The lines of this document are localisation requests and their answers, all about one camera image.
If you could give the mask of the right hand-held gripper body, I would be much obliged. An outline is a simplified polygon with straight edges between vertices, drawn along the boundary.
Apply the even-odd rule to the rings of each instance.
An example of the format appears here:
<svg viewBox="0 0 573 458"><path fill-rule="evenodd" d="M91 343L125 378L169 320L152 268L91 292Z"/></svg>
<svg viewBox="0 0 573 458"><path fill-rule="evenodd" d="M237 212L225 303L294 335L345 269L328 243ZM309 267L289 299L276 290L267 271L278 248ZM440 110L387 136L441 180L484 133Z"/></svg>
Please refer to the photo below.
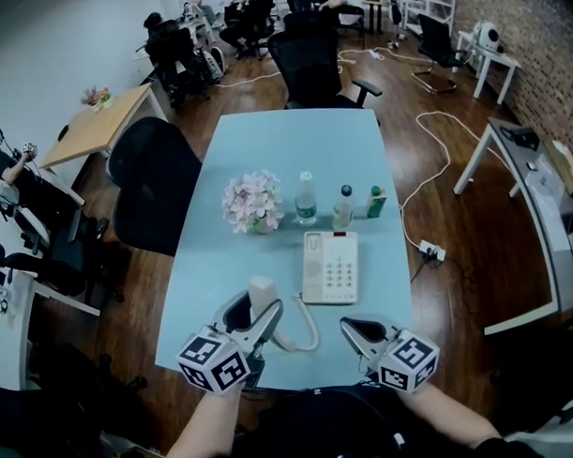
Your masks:
<svg viewBox="0 0 573 458"><path fill-rule="evenodd" d="M436 344L403 329L369 361L369 370L382 386L411 394L435 373L439 354Z"/></svg>

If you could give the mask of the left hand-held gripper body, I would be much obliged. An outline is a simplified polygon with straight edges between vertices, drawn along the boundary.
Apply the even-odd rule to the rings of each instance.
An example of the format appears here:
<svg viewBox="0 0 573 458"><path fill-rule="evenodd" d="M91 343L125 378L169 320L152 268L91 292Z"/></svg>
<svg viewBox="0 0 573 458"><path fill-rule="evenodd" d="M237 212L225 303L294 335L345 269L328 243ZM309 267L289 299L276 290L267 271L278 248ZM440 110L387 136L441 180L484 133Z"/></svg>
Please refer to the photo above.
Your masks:
<svg viewBox="0 0 573 458"><path fill-rule="evenodd" d="M236 384L257 385L265 367L265 343L262 319L244 329L218 321L190 335L176 361L191 386L222 396Z"/></svg>

